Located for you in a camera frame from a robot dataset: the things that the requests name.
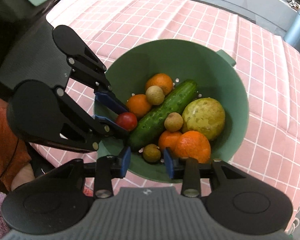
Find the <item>pink checkered tablecloth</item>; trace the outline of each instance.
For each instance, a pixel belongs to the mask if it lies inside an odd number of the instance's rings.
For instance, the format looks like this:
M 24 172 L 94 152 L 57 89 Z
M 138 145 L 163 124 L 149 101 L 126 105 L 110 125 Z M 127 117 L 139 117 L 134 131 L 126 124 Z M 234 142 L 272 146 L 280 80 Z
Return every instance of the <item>pink checkered tablecloth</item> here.
M 184 39 L 215 51 L 225 50 L 236 61 L 250 104 L 245 139 L 230 163 L 285 192 L 300 204 L 300 54 L 259 26 L 202 3 L 190 0 L 62 0 L 48 14 L 53 25 L 72 27 L 109 67 L 120 55 L 147 41 Z M 70 80 L 66 92 L 93 114 L 91 88 Z M 37 146 L 55 166 L 73 158 L 93 162 L 96 153 L 78 154 Z M 87 179 L 91 188 L 92 179 Z M 128 172 L 114 179 L 120 187 L 172 186 Z M 180 184 L 174 185 L 178 191 Z M 208 181 L 202 179 L 208 195 Z

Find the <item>metal screw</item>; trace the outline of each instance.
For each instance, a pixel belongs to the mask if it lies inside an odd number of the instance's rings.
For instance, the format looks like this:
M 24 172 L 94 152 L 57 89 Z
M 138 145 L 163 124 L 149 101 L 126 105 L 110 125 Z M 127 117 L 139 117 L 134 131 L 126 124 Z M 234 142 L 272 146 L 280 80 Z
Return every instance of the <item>metal screw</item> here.
M 186 197 L 197 197 L 199 196 L 199 192 L 194 188 L 188 188 L 183 192 L 183 195 Z
M 58 96 L 63 97 L 64 94 L 65 94 L 65 92 L 63 91 L 62 88 L 58 88 L 58 89 L 57 89 L 57 95 L 58 95 Z
M 92 148 L 95 149 L 95 150 L 98 150 L 98 149 L 99 149 L 98 143 L 94 142 L 94 143 L 92 144 Z
M 96 196 L 98 198 L 108 198 L 111 196 L 111 192 L 107 189 L 99 189 L 96 191 Z
M 73 58 L 70 57 L 70 58 L 68 59 L 68 61 L 69 61 L 70 64 L 74 64 L 74 59 L 73 59 Z

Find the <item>blue gripper pad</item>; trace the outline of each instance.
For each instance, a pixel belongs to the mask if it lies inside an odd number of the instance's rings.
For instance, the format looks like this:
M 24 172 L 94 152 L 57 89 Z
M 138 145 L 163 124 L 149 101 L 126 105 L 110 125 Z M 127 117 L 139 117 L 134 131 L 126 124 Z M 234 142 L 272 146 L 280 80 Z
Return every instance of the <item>blue gripper pad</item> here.
M 169 175 L 169 178 L 173 179 L 174 177 L 173 159 L 171 158 L 171 155 L 167 148 L 165 148 L 163 151 L 163 158 L 164 158 L 164 165 L 166 166 L 166 171 Z
M 122 166 L 120 169 L 120 175 L 122 178 L 124 178 L 126 176 L 127 170 L 130 165 L 130 160 L 131 160 L 131 149 L 130 149 L 130 147 L 128 147 L 122 157 L 122 164 L 121 164 Z
M 110 110 L 112 110 L 116 114 L 122 114 L 122 113 L 125 113 L 128 111 L 124 105 L 119 104 L 118 102 L 116 102 L 116 100 L 111 98 L 106 93 L 96 92 L 95 95 L 96 95 L 96 100 L 98 102 L 100 102 L 104 106 L 108 107 Z

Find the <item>orange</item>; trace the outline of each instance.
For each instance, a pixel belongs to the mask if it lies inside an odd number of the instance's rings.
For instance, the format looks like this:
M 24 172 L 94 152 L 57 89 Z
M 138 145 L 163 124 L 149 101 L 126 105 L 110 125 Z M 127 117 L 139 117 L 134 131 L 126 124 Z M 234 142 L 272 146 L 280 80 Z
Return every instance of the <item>orange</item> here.
M 211 155 L 210 143 L 202 133 L 189 131 L 179 137 L 175 154 L 177 157 L 192 157 L 199 163 L 207 163 Z
M 179 139 L 179 137 L 182 135 L 181 132 L 169 132 L 169 131 L 164 131 L 158 141 L 158 146 L 160 148 L 160 151 L 163 151 L 166 147 L 170 147 L 171 150 L 174 152 L 176 143 Z
M 138 119 L 145 116 L 151 109 L 151 104 L 147 101 L 146 95 L 143 94 L 130 97 L 126 106 L 129 112 L 133 113 Z
M 168 95 L 172 88 L 173 88 L 173 82 L 172 79 L 166 75 L 166 74 L 156 74 L 154 75 L 152 78 L 150 78 L 147 83 L 146 83 L 146 87 L 145 87 L 145 91 L 147 91 L 147 89 L 151 86 L 158 86 L 162 89 L 164 95 Z

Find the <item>red tomato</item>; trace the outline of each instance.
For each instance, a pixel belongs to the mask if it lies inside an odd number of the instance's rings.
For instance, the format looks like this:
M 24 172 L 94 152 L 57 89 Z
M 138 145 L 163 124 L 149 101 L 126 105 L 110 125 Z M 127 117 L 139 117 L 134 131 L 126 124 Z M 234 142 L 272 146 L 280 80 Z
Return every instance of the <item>red tomato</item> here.
M 126 112 L 119 114 L 115 123 L 130 132 L 135 129 L 138 124 L 138 120 L 133 113 Z

